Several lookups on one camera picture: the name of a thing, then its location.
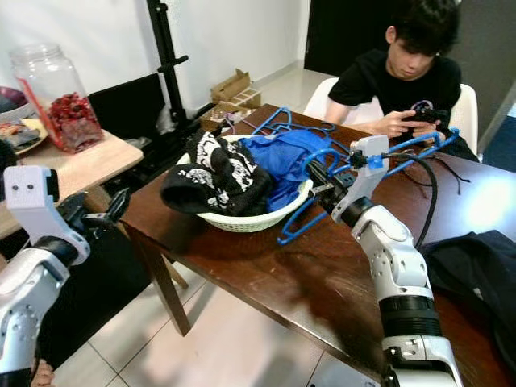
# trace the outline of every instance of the hand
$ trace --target hand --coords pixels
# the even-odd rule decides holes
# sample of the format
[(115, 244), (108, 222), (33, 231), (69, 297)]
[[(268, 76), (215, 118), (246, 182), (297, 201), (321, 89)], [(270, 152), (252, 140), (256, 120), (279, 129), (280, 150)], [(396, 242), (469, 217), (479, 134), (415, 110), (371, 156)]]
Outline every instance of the hand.
[[(415, 127), (414, 128), (414, 134), (412, 135), (414, 138), (421, 137), (422, 135), (427, 135), (429, 133), (433, 133), (437, 131), (437, 126), (441, 123), (440, 120), (435, 121), (435, 123), (424, 123), (424, 127)], [(439, 138), (441, 141), (444, 141), (446, 139), (446, 136), (444, 133), (439, 132)], [(427, 139), (426, 142), (432, 143), (434, 142), (434, 138)]]
[(390, 139), (399, 137), (410, 128), (427, 127), (428, 123), (419, 121), (403, 121), (416, 114), (415, 110), (391, 111), (383, 119), (376, 121), (372, 126), (375, 135), (387, 135)]

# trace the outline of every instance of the light wooden table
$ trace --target light wooden table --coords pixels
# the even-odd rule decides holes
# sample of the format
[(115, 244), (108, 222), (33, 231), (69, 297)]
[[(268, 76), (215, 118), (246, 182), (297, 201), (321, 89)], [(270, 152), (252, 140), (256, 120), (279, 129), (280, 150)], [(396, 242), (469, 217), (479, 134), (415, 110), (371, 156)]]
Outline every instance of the light wooden table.
[[(60, 151), (50, 139), (25, 153), (24, 165), (44, 165), (55, 169), (59, 179), (60, 200), (97, 186), (137, 164), (144, 154), (138, 148), (104, 131), (104, 140), (83, 152), (71, 155)], [(6, 203), (0, 203), (0, 239), (19, 229)]]

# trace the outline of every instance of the black patterned cloth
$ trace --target black patterned cloth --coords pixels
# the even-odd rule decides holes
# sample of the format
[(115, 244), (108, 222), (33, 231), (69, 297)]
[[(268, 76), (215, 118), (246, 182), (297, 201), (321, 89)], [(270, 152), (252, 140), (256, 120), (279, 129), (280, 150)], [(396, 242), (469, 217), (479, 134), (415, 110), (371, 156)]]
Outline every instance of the black patterned cloth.
[(273, 179), (242, 144), (198, 132), (186, 144), (186, 151), (191, 164), (173, 166), (161, 187), (167, 206), (187, 214), (266, 213)]

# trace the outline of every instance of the smartphone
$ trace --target smartphone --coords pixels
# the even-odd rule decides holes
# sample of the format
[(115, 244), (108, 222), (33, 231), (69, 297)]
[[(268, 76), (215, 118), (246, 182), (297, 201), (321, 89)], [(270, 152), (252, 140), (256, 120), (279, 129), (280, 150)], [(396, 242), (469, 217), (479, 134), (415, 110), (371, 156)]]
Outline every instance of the smartphone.
[(438, 119), (445, 121), (448, 118), (448, 112), (446, 110), (437, 109), (419, 109), (416, 110), (416, 115), (407, 117), (403, 121), (423, 121), (425, 123), (434, 123)]

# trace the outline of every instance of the young man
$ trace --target young man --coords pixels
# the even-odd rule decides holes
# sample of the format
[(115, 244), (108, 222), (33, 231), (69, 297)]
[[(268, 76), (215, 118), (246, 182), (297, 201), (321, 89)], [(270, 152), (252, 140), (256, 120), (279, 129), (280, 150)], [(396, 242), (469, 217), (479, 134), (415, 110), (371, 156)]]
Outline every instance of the young man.
[[(449, 118), (425, 123), (410, 117), (422, 107), (447, 110), (449, 116), (459, 99), (460, 68), (443, 57), (456, 40), (458, 26), (456, 0), (398, 0), (393, 25), (385, 32), (389, 50), (356, 58), (329, 93), (325, 120), (341, 124), (353, 106), (377, 96), (385, 117), (357, 129), (401, 141), (433, 131), (441, 139), (449, 137)], [(462, 138), (442, 152), (478, 161)]]

